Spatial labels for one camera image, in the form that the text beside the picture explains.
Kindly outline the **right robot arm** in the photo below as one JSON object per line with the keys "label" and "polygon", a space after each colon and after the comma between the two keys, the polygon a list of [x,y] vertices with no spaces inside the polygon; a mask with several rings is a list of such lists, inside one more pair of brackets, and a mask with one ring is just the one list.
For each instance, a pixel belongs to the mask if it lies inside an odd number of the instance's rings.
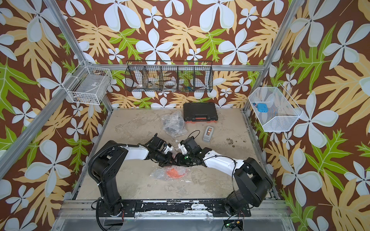
{"label": "right robot arm", "polygon": [[181,150],[175,157],[178,166],[204,166],[232,178],[232,186],[238,188],[233,188],[223,202],[228,215],[234,216],[250,207],[259,207],[273,187],[270,177],[251,157],[246,160],[234,159],[210,148],[201,148],[193,136],[182,140],[178,147]]}

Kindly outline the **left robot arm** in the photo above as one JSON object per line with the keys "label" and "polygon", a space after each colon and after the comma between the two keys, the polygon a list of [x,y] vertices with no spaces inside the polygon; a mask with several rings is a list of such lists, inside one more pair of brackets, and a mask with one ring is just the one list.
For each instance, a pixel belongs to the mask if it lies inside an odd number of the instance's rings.
{"label": "left robot arm", "polygon": [[88,162],[89,176],[97,183],[100,202],[111,216],[121,213],[121,196],[118,192],[116,175],[125,160],[152,160],[159,166],[172,161],[173,146],[154,135],[144,144],[123,144],[108,141]]}

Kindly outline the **orange plate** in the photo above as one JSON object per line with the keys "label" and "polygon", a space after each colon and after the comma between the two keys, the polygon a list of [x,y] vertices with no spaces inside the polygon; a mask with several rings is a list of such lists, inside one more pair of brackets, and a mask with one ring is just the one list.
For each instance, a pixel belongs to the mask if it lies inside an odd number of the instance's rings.
{"label": "orange plate", "polygon": [[179,179],[183,177],[183,174],[180,174],[176,169],[172,168],[166,171],[167,176],[170,179]]}

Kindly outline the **clear bubble wrap sheet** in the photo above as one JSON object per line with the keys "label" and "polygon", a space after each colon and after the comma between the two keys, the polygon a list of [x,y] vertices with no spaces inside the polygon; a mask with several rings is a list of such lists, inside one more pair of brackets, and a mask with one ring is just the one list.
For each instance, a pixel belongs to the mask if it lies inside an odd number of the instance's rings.
{"label": "clear bubble wrap sheet", "polygon": [[183,113],[181,111],[174,111],[173,113],[165,114],[162,118],[163,125],[180,125],[185,124]]}

